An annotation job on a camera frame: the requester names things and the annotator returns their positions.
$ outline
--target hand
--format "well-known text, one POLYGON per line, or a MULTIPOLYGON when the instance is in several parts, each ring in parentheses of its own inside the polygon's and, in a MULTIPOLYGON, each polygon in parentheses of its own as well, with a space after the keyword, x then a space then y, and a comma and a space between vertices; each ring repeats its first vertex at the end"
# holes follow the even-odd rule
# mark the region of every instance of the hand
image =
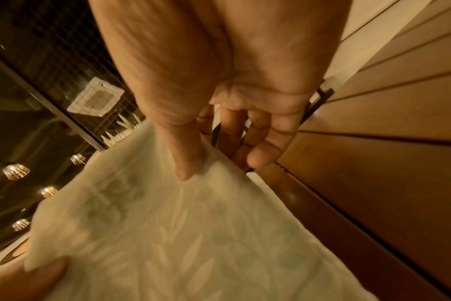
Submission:
POLYGON ((0 301, 40 301, 64 274, 65 259, 26 272, 19 264, 0 272, 0 301))
POLYGON ((339 44, 351 0, 90 0, 112 58, 157 127, 181 180, 218 148, 241 168, 274 162, 294 138, 339 44), (239 147, 247 117, 252 121, 239 147))

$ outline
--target patterned cloth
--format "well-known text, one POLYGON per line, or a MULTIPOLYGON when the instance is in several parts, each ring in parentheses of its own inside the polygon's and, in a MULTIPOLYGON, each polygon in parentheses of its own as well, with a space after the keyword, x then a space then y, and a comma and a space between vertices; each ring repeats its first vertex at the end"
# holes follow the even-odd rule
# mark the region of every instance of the patterned cloth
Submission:
POLYGON ((256 174, 204 148, 180 183, 143 123, 43 201, 26 269, 71 258, 46 301, 376 300, 256 174))

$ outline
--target finger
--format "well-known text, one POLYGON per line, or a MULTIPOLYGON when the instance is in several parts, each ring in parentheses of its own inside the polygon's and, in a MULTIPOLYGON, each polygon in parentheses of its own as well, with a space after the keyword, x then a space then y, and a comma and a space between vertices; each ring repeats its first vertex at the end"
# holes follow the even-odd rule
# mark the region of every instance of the finger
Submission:
POLYGON ((212 141, 212 124, 214 123, 214 105, 206 105, 197 117, 199 131, 211 143, 212 141))
POLYGON ((244 133, 247 111, 234 111, 221 107, 221 131, 217 148, 232 158, 239 148, 244 133))
POLYGON ((157 129, 174 158, 177 178, 180 181, 190 179, 202 165, 201 135, 197 121, 158 125, 157 129))
POLYGON ((241 146, 232 159, 232 161, 243 171, 249 169, 247 155, 253 148, 265 140, 271 124, 271 115, 265 111, 253 110, 249 111, 248 115, 252 124, 250 125, 241 146))
POLYGON ((248 165, 258 169, 275 162, 295 137, 302 115, 272 115, 269 133, 247 156, 248 165))
POLYGON ((67 268, 67 259, 61 258, 36 270, 25 272, 20 267, 0 277, 0 301, 42 300, 67 268))

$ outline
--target grid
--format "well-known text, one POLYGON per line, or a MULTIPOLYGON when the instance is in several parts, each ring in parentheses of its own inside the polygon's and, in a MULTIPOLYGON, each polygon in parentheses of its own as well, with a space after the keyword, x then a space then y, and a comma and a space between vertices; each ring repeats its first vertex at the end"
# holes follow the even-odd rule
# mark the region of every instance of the grid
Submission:
POLYGON ((87 0, 0 1, 0 57, 98 138, 142 117, 87 0))

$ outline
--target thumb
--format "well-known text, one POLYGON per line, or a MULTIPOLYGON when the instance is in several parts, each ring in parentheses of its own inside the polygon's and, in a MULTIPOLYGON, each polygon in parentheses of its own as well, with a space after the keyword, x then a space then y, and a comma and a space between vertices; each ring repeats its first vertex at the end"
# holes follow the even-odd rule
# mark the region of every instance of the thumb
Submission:
POLYGON ((66 258, 26 272, 18 266, 0 274, 0 301, 41 301, 67 268, 66 258))
POLYGON ((176 176, 186 181, 196 174, 202 164, 201 135, 196 120, 186 124, 161 126, 157 130, 171 151, 176 176))

